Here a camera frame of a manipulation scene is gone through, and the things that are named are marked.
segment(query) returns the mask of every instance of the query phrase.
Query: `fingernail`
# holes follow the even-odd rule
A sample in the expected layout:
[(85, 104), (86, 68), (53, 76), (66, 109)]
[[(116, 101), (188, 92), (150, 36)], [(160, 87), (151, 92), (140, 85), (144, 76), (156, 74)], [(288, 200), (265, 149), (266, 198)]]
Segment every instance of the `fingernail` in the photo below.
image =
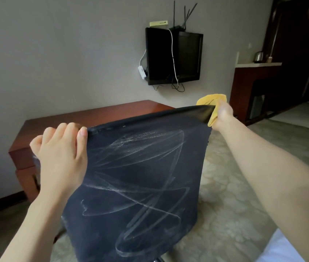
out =
[(86, 127), (82, 127), (79, 131), (79, 134), (84, 137), (88, 136), (88, 129)]

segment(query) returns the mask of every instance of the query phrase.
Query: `gray wall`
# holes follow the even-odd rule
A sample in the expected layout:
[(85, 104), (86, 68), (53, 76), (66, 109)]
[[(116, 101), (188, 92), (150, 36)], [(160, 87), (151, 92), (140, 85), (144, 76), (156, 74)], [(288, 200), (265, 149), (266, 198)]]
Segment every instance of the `gray wall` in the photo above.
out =
[(204, 34), (200, 81), (157, 92), (140, 78), (150, 21), (172, 24), (173, 0), (0, 0), (0, 198), (21, 190), (8, 148), (26, 119), (154, 100), (194, 105), (231, 92), (236, 52), (262, 47), (272, 0), (176, 0), (198, 5), (187, 31)]

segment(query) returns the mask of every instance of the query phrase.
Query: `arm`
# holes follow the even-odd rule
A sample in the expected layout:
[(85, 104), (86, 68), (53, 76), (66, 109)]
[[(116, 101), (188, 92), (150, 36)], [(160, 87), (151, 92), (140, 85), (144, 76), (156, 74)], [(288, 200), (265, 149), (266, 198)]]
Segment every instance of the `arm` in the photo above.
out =
[(41, 163), (41, 191), (0, 262), (48, 262), (62, 211), (87, 166), (87, 129), (75, 123), (47, 128), (30, 144)]
[(309, 166), (269, 143), (221, 103), (213, 129), (225, 138), (238, 166), (271, 218), (309, 261)]

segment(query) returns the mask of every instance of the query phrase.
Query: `yellow cloth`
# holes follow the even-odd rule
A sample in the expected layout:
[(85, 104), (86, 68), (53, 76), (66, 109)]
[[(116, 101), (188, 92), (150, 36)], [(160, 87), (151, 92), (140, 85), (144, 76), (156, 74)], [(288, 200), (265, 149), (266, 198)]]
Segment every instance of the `yellow cloth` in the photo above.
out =
[(220, 104), (219, 104), (219, 101), (218, 101), (219, 99), (227, 102), (227, 97), (226, 97), (226, 95), (223, 95), (223, 94), (207, 95), (207, 96), (202, 97), (201, 99), (199, 99), (197, 101), (196, 105), (214, 105), (215, 106), (213, 114), (211, 114), (211, 117), (210, 117), (209, 122), (208, 122), (209, 127), (211, 127), (211, 125), (213, 125), (215, 120), (218, 118), (218, 110), (220, 108)]

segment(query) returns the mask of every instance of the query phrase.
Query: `television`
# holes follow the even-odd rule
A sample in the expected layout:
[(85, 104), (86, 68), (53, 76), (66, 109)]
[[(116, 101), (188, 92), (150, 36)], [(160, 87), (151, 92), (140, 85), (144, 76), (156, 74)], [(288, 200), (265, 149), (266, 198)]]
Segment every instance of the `television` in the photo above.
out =
[[(179, 83), (199, 80), (203, 34), (172, 30), (173, 55)], [(176, 83), (170, 31), (146, 28), (148, 85)]]

